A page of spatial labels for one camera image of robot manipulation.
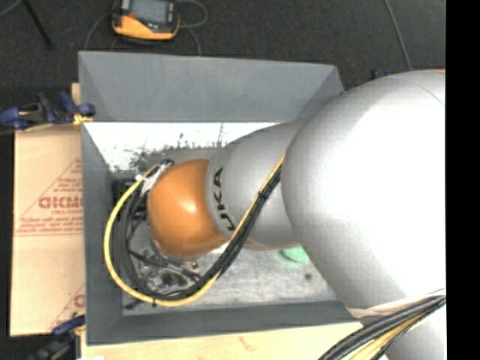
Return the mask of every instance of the cardboard sheet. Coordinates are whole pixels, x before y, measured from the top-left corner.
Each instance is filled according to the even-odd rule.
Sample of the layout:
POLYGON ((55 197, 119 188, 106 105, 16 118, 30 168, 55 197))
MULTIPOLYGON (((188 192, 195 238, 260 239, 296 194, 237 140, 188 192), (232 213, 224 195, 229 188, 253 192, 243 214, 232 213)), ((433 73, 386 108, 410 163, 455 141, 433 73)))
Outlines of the cardboard sheet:
POLYGON ((85 308, 80 129, 17 133, 10 335, 43 334, 85 308))
POLYGON ((359 322, 344 322, 275 331, 95 346, 89 346, 82 334, 81 360, 313 360, 361 327, 359 322))

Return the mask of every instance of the handheld device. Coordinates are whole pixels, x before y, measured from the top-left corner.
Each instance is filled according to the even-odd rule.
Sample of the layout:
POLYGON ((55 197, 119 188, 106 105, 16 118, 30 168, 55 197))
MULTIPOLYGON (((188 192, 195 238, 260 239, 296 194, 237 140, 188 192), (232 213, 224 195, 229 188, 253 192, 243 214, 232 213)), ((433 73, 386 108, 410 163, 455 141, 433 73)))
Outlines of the handheld device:
POLYGON ((171 0, 115 0, 112 27, 116 34, 140 41, 167 41, 180 26, 171 0))

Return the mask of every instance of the kuka logo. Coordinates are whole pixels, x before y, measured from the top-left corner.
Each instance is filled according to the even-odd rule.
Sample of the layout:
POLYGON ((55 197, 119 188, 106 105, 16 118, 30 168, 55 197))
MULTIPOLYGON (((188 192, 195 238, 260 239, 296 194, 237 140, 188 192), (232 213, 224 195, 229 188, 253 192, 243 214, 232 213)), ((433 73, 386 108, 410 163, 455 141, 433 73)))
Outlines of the kuka logo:
POLYGON ((219 188, 219 191, 218 193, 216 193, 215 191, 213 191, 213 196, 215 198, 215 201, 217 202, 217 211, 220 212, 220 218, 222 219, 222 221, 224 223, 227 224, 226 228, 229 230, 229 231, 234 231, 235 230, 235 225, 233 224, 232 222, 232 219, 230 218, 230 216, 227 214, 227 209, 225 208, 225 205, 222 204, 222 183, 221 183, 221 174, 222 174, 222 170, 224 168, 221 167, 217 173, 215 173, 215 176, 213 178, 213 184, 215 187, 218 187, 219 188))
POLYGON ((83 199, 78 196, 45 196, 38 199, 38 206, 42 209, 82 208, 83 199))

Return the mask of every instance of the cardboard box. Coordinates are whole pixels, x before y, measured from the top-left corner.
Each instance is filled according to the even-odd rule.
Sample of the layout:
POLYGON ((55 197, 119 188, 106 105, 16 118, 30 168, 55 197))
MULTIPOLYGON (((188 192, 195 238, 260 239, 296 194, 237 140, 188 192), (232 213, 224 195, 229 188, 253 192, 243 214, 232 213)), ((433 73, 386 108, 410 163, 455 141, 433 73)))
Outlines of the cardboard box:
MULTIPOLYGON (((265 280, 266 274, 259 270, 263 267, 254 265, 251 260, 245 260, 251 270, 236 272, 235 266, 242 264, 242 258, 236 259, 228 274, 220 280, 224 284, 232 283, 226 287, 229 291, 225 292, 229 296, 226 302, 214 305, 208 300, 220 295, 219 281, 202 301, 191 306, 164 310, 159 306, 142 305, 142 310, 140 307, 129 310, 125 308, 124 293, 113 283, 107 271, 102 251, 101 231, 114 203, 112 183, 117 177, 113 171, 122 166, 117 158, 120 151, 132 148, 135 151, 145 148, 160 151, 166 145, 168 151, 170 146, 173 149, 177 146, 180 150, 174 152, 189 152, 182 150, 183 141, 194 141, 197 145, 200 140, 194 136, 195 132, 185 136, 186 125, 217 123, 221 129, 221 124, 308 119, 325 102, 343 91, 335 67, 286 61, 80 52, 79 81, 82 99, 97 108, 94 123, 87 124, 82 132, 83 195, 85 215, 88 215, 85 218, 88 345, 352 321, 345 307, 332 292, 328 292, 326 283, 315 288, 314 300, 301 297, 300 292, 294 299, 283 295, 274 297, 278 294, 264 290, 264 286, 278 284, 285 287, 285 280, 291 277, 284 275, 276 281, 272 280, 273 277, 265 280), (160 129, 172 125, 175 129, 170 136, 178 136, 178 140, 168 141, 159 131, 150 135, 148 123, 160 129), (140 137, 132 131, 132 124, 140 128, 140 137), (136 145, 122 144, 121 137, 112 132, 114 125, 120 126, 123 137, 137 140, 136 145), (113 145, 106 145, 111 141, 114 141, 113 145), (265 284, 257 286, 262 280, 265 284), (235 300, 240 295, 236 292, 238 289, 244 293, 253 290, 247 295, 250 299, 241 294, 235 300)), ((209 137, 207 141, 217 142, 220 139, 218 134, 221 132, 217 129, 214 139, 209 137)), ((270 269, 280 267, 280 263, 268 260, 266 255, 262 259, 270 269)), ((299 271, 298 274, 303 276, 305 273, 299 271)), ((305 277, 301 279, 303 291, 308 286, 305 277)))
POLYGON ((80 129, 15 137, 10 334, 48 333, 85 309, 80 129))

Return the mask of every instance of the black floor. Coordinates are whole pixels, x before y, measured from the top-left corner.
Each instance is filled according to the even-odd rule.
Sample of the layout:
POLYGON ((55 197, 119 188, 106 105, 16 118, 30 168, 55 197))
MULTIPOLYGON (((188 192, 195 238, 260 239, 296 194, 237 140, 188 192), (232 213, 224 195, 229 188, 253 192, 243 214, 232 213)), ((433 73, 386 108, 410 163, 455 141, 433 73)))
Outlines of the black floor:
MULTIPOLYGON (((446 0, 388 0, 404 43, 402 50, 383 0, 198 0, 208 21, 194 30, 204 56, 307 61, 336 65, 351 89, 374 74, 446 66, 446 0)), ((47 50, 23 4, 2 14, 15 0, 0 0, 0 109, 26 103, 39 89, 76 81, 77 52, 113 0, 30 0, 52 38, 47 50)), ((202 11, 181 7, 187 22, 202 11)), ((114 43, 107 20, 91 34, 88 48, 113 52, 196 55, 191 33, 154 48, 114 43)), ((24 359, 44 338, 8 334, 11 260, 11 137, 0 136, 0 359, 24 359)))

